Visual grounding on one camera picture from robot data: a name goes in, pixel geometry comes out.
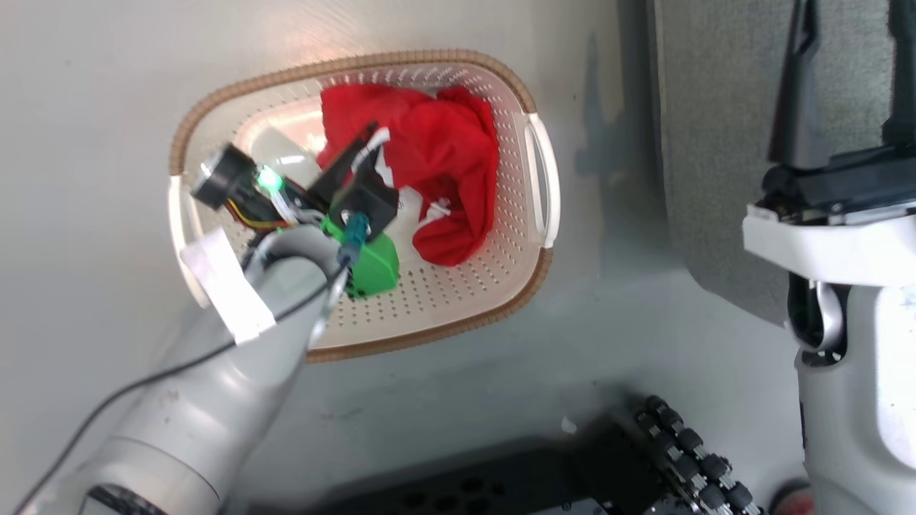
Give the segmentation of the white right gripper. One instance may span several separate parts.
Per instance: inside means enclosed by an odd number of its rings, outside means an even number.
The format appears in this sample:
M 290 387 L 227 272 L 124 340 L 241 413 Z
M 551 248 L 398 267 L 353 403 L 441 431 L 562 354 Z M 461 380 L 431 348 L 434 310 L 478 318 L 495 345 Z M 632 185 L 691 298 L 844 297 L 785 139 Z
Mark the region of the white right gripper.
M 915 2 L 889 2 L 894 40 L 882 141 L 822 165 L 814 58 L 817 1 L 795 1 L 770 131 L 762 198 L 747 206 L 745 251 L 821 283 L 912 286 L 915 277 Z

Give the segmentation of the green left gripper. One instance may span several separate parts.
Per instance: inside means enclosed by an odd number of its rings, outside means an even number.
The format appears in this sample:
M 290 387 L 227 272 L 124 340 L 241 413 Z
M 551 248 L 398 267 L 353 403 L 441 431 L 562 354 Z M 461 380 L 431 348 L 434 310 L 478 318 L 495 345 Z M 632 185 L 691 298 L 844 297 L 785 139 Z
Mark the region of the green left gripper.
M 321 228 L 340 243 L 339 260 L 347 262 L 347 293 L 353 298 L 392 290 L 399 278 L 398 251 L 385 234 L 398 215 L 399 193 L 389 187 L 385 147 L 365 147 L 378 129 L 370 122 L 341 144 L 327 136 L 317 159 L 321 173 L 308 186 L 309 202 L 331 202 Z M 344 185 L 353 162 L 354 178 Z

